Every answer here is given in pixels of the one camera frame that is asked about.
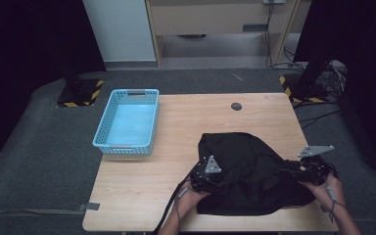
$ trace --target black garment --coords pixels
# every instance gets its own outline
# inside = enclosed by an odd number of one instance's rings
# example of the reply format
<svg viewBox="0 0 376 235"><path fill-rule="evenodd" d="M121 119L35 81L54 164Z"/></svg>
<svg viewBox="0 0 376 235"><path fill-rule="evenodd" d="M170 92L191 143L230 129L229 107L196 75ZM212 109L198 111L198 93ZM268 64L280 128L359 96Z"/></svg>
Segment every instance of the black garment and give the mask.
<svg viewBox="0 0 376 235"><path fill-rule="evenodd" d="M248 133L203 134L199 158L214 156L222 169L212 174L228 183L224 195L210 195L198 205L198 213L217 215L263 215L283 207L304 206L314 196L303 185L281 173L289 167L263 141Z"/></svg>

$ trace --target black curtain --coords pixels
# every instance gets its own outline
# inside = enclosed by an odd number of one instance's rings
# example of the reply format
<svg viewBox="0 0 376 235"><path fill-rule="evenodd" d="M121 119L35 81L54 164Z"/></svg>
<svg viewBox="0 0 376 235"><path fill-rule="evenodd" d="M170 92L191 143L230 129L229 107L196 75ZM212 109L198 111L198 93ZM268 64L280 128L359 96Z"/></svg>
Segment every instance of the black curtain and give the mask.
<svg viewBox="0 0 376 235"><path fill-rule="evenodd" d="M62 57L50 53L43 29ZM60 65L75 74L106 70L82 1L0 0L0 150L31 93L63 77Z"/></svg>
<svg viewBox="0 0 376 235"><path fill-rule="evenodd" d="M314 53L325 45L333 49L328 57ZM295 61L316 57L347 66L340 105L365 159L376 168L376 1L312 0Z"/></svg>

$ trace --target metal bracket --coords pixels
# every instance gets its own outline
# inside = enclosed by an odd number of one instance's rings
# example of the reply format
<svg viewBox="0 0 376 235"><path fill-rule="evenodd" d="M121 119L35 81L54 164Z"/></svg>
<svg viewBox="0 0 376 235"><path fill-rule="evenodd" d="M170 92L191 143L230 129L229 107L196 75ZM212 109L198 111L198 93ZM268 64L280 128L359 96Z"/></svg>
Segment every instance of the metal bracket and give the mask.
<svg viewBox="0 0 376 235"><path fill-rule="evenodd" d="M306 146L299 154L300 158L313 157L334 150L334 146Z"/></svg>
<svg viewBox="0 0 376 235"><path fill-rule="evenodd" d="M220 173L221 168L216 163L213 155L209 157L209 161L207 162L206 166L206 173Z"/></svg>

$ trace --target blue plastic basket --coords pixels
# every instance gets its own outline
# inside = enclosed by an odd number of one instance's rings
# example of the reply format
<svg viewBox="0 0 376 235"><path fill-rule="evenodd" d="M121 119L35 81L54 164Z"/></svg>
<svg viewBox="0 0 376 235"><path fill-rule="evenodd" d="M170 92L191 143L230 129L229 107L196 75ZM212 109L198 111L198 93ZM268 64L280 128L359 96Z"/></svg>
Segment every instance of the blue plastic basket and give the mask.
<svg viewBox="0 0 376 235"><path fill-rule="evenodd" d="M107 155L150 155L159 111L159 90L114 90L93 145Z"/></svg>

